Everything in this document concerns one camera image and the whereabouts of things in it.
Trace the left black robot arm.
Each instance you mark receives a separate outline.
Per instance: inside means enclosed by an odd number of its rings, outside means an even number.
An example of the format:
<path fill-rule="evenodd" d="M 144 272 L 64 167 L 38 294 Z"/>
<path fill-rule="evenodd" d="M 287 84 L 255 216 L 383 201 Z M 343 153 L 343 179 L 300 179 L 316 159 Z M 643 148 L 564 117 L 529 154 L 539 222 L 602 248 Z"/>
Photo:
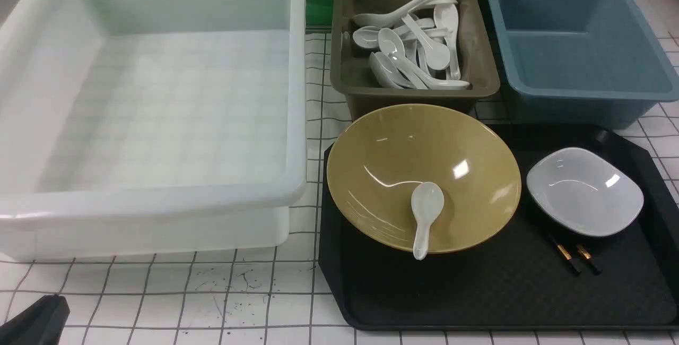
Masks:
<path fill-rule="evenodd" d="M 63 295 L 44 295 L 1 326 L 1 344 L 58 344 L 69 314 Z"/>

